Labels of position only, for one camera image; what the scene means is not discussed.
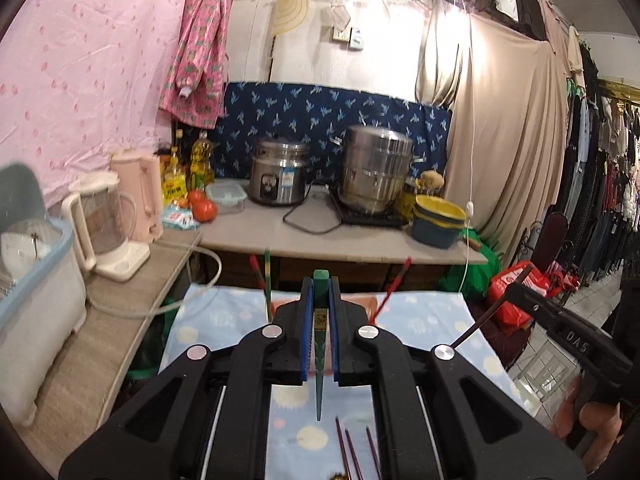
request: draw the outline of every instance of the yellow cutting board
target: yellow cutting board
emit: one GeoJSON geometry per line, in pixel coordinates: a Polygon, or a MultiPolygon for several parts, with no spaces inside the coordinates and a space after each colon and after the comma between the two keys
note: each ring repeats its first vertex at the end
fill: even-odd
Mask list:
{"type": "Polygon", "coordinates": [[[271,35],[289,32],[305,21],[309,0],[276,0],[271,35]]]}

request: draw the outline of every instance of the white wall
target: white wall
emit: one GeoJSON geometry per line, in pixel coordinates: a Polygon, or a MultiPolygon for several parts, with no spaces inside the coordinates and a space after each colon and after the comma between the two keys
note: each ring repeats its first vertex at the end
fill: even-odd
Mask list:
{"type": "Polygon", "coordinates": [[[351,26],[364,36],[364,50],[358,52],[332,40],[331,0],[309,0],[305,21],[274,43],[270,29],[276,0],[234,0],[227,39],[230,79],[320,84],[415,101],[418,54],[429,15],[424,1],[386,0],[387,14],[381,0],[355,0],[351,26]]]}
{"type": "Polygon", "coordinates": [[[591,57],[601,79],[624,80],[640,88],[640,39],[595,32],[581,32],[580,38],[591,47],[591,57]]]}

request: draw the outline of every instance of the navy blue fabric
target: navy blue fabric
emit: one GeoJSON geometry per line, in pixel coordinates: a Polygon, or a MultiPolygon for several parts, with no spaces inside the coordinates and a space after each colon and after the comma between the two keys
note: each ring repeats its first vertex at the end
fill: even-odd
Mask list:
{"type": "MultiPolygon", "coordinates": [[[[389,96],[290,83],[229,83],[225,115],[207,137],[214,143],[216,176],[249,178],[255,141],[264,136],[302,140],[316,178],[340,175],[340,147],[329,137],[344,137],[347,126],[387,126],[414,140],[414,176],[425,170],[444,173],[450,112],[389,96]]],[[[188,156],[199,128],[185,124],[182,153],[188,156]]]]}

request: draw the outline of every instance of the red plastic bag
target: red plastic bag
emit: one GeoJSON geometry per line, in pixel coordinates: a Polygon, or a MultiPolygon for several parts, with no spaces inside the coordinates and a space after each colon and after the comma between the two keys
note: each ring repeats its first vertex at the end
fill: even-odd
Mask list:
{"type": "MultiPolygon", "coordinates": [[[[530,263],[531,262],[528,261],[518,262],[513,267],[509,267],[509,269],[492,277],[489,290],[486,294],[487,305],[493,304],[500,298],[500,296],[504,294],[507,285],[513,283],[530,263]]],[[[535,266],[529,273],[529,276],[524,280],[524,283],[541,296],[546,297],[550,282],[535,266]]],[[[529,314],[526,314],[509,302],[502,304],[495,313],[494,319],[502,326],[507,335],[511,335],[520,328],[526,328],[532,321],[532,317],[529,314]]]]}

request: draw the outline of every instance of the metal screw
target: metal screw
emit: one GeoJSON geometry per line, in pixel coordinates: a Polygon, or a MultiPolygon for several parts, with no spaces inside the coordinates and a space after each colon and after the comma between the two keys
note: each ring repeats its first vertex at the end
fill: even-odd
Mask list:
{"type": "Polygon", "coordinates": [[[456,351],[448,345],[438,345],[433,349],[433,353],[441,361],[451,361],[456,355],[456,351]]]}
{"type": "Polygon", "coordinates": [[[378,337],[379,333],[380,331],[371,325],[364,325],[358,329],[358,334],[360,334],[360,337],[363,337],[364,339],[375,339],[378,337]]]}
{"type": "Polygon", "coordinates": [[[278,325],[267,325],[262,329],[262,335],[269,339],[274,339],[282,334],[282,329],[278,325]]]}
{"type": "Polygon", "coordinates": [[[192,361],[199,361],[207,356],[207,349],[202,345],[192,346],[187,350],[187,357],[192,361]]]}

